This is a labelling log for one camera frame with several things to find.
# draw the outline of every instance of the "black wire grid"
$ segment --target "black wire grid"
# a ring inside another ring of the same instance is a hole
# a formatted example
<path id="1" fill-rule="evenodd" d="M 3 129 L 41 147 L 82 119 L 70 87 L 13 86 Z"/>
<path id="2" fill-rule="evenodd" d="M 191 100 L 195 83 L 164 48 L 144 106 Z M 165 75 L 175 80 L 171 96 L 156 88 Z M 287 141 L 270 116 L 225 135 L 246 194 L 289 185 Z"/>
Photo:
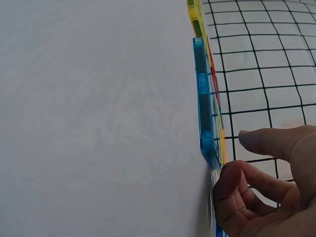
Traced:
<path id="1" fill-rule="evenodd" d="M 227 160 L 246 160 L 292 182 L 288 164 L 247 153 L 237 136 L 240 129 L 280 128 L 286 120 L 301 125 L 315 121 L 315 0 L 203 0 L 202 6 L 219 84 Z"/>

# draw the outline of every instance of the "fingernail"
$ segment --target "fingernail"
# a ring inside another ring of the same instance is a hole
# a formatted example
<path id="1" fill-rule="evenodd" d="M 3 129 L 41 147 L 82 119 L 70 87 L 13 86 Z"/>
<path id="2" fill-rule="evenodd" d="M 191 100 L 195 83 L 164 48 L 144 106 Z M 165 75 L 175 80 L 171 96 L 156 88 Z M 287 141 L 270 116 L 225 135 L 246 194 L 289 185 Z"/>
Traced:
<path id="1" fill-rule="evenodd" d="M 226 165 L 223 166 L 223 168 L 222 168 L 222 170 L 221 170 L 221 173 L 220 173 L 220 176 L 224 173 L 226 167 L 227 167 Z"/>
<path id="2" fill-rule="evenodd" d="M 245 133 L 248 133 L 249 131 L 245 131 L 245 130 L 242 130 L 239 132 L 239 134 L 245 134 Z"/>

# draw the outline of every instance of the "skin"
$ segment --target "skin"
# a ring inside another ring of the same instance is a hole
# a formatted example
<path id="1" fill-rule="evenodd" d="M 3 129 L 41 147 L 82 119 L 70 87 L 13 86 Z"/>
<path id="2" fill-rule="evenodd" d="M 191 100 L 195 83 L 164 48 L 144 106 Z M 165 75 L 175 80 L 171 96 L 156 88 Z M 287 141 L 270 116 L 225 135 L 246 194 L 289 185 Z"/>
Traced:
<path id="1" fill-rule="evenodd" d="M 290 163 L 295 183 L 278 180 L 242 161 L 227 163 L 214 187 L 216 219 L 229 237 L 316 236 L 316 127 L 239 133 L 250 152 Z M 261 202 L 251 185 L 279 208 Z"/>

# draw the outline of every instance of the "transparent blue plastic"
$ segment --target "transparent blue plastic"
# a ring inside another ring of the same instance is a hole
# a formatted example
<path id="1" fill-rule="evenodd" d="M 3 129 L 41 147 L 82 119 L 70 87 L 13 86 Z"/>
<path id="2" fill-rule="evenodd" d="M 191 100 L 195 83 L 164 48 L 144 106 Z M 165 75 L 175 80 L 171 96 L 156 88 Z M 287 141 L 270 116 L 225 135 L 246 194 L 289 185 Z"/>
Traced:
<path id="1" fill-rule="evenodd" d="M 201 152 L 213 170 L 220 170 L 219 127 L 217 123 L 216 95 L 212 85 L 210 66 L 205 54 L 203 38 L 194 38 L 196 62 L 198 119 Z"/>

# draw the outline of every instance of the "white background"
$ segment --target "white background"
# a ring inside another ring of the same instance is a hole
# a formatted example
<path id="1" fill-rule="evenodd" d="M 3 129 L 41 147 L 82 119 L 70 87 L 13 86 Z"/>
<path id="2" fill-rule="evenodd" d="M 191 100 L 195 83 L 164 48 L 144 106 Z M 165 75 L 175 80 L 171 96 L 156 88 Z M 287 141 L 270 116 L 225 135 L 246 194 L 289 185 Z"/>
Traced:
<path id="1" fill-rule="evenodd" d="M 0 2 L 0 236 L 200 237 L 185 0 Z"/>

